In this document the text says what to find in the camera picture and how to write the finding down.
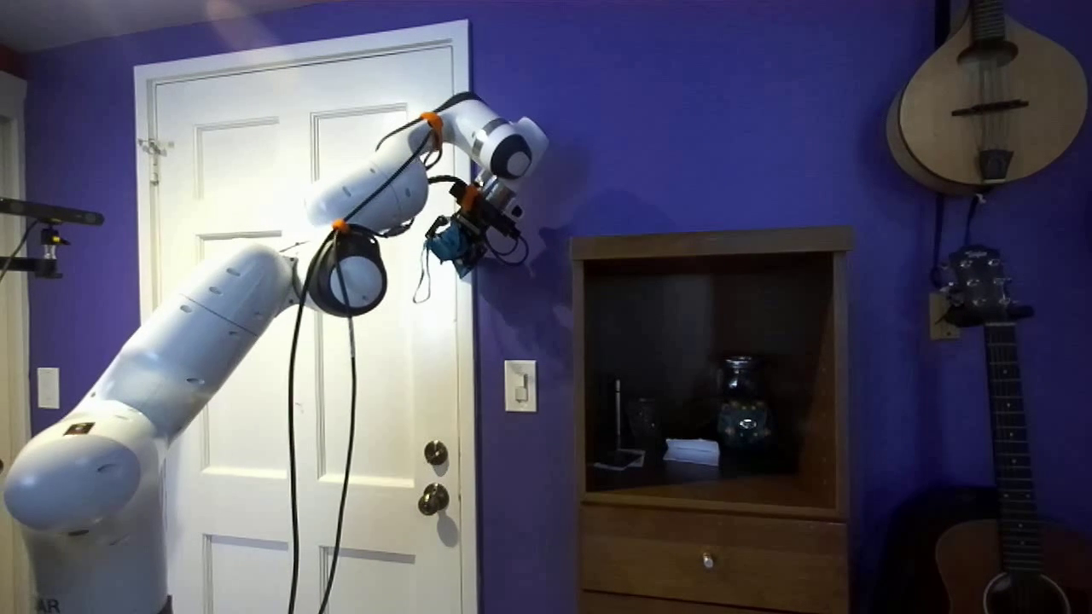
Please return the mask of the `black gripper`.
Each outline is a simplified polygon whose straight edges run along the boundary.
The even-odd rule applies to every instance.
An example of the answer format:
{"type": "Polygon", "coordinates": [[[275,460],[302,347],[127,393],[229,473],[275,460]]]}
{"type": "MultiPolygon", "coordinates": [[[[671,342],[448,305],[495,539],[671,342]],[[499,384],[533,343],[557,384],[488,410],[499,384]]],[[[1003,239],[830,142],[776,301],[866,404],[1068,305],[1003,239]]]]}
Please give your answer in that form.
{"type": "Polygon", "coordinates": [[[472,183],[459,199],[472,264],[481,264],[486,257],[523,264],[528,257],[528,241],[520,228],[520,216],[523,207],[504,210],[502,206],[491,206],[477,183],[472,183]]]}

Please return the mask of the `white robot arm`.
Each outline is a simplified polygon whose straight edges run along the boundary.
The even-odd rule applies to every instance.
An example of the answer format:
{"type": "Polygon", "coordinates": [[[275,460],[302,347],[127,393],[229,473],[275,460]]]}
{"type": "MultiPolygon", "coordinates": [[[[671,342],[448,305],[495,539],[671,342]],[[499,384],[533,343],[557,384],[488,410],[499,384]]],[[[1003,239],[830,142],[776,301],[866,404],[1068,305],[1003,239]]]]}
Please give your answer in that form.
{"type": "Polygon", "coordinates": [[[472,93],[406,120],[364,168],[316,191],[306,260],[244,245],[207,265],[148,324],[75,410],[31,435],[4,479],[4,507],[31,560],[31,614],[175,614],[166,592],[164,460],[264,330],[290,306],[362,318],[387,297],[379,245],[424,210],[444,150],[477,175],[428,250],[472,269],[486,236],[515,228],[508,201],[546,153],[546,134],[472,93]]]}

